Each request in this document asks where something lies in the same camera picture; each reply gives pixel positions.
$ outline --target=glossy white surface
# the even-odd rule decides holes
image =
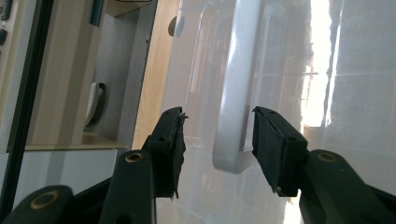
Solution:
[[[290,209],[286,199],[272,193],[257,162],[240,175],[217,171],[211,163],[220,108],[216,81],[230,54],[221,43],[231,38],[221,32],[227,31],[225,25],[214,26],[227,10],[234,12],[233,1],[211,2],[180,3],[184,30],[174,39],[163,110],[186,109],[188,153],[180,199],[163,203],[159,213],[181,214],[172,216],[172,223],[300,223],[296,206]],[[209,7],[216,9],[210,15],[217,21],[206,21]],[[304,134],[308,149],[339,153],[367,184],[393,195],[395,9],[391,0],[267,0],[248,103],[250,109],[260,105],[278,111]]]

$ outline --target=black pole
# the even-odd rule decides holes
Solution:
[[[8,140],[7,169],[0,197],[0,223],[12,211],[21,172],[23,152],[32,117],[35,91],[46,46],[53,0],[37,0],[21,86]]]

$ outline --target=tiled surface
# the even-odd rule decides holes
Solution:
[[[178,97],[166,98],[163,108],[198,106],[186,107],[194,109],[187,111],[191,118],[186,121],[189,151],[180,178],[183,193],[180,200],[168,205],[186,212],[183,223],[301,223],[296,202],[291,206],[272,193],[257,162],[240,175],[214,169],[210,146],[213,130],[209,127],[216,126],[216,113],[213,101],[207,99],[218,100],[219,104],[221,100],[216,91],[206,91],[205,86],[194,89],[191,82],[208,78],[206,82],[213,85],[222,68],[211,66],[224,52],[207,48],[200,54],[197,50],[210,44],[200,34],[210,34],[210,25],[215,24],[198,22],[205,20],[207,1],[182,0],[180,5],[180,13],[193,24],[194,32],[175,41],[176,56],[172,58],[165,95],[182,91]],[[391,0],[267,0],[250,102],[251,108],[260,105],[282,114],[304,134],[308,149],[339,153],[367,184],[393,195],[395,9],[396,2]],[[209,58],[216,52],[217,56]],[[205,71],[211,73],[202,77]],[[206,96],[194,100],[192,93],[198,91],[206,92]]]

